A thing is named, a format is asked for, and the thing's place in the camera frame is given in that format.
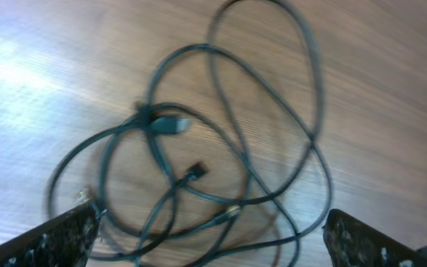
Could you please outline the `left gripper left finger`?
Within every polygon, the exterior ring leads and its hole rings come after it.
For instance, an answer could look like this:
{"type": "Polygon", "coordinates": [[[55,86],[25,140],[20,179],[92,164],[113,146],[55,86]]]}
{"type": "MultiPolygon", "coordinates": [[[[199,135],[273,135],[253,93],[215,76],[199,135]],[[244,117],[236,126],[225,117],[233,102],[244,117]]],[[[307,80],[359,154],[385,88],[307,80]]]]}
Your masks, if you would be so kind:
{"type": "Polygon", "coordinates": [[[0,266],[85,266],[101,211],[86,202],[0,245],[0,266]]]}

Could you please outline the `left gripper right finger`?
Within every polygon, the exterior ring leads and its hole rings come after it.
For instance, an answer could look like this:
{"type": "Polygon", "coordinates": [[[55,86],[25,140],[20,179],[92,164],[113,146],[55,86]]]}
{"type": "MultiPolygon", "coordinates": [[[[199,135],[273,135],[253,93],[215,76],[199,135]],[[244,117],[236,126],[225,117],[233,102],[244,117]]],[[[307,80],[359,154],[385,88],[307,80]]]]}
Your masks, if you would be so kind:
{"type": "Polygon", "coordinates": [[[427,267],[427,246],[413,250],[336,208],[323,239],[333,266],[427,267]]]}

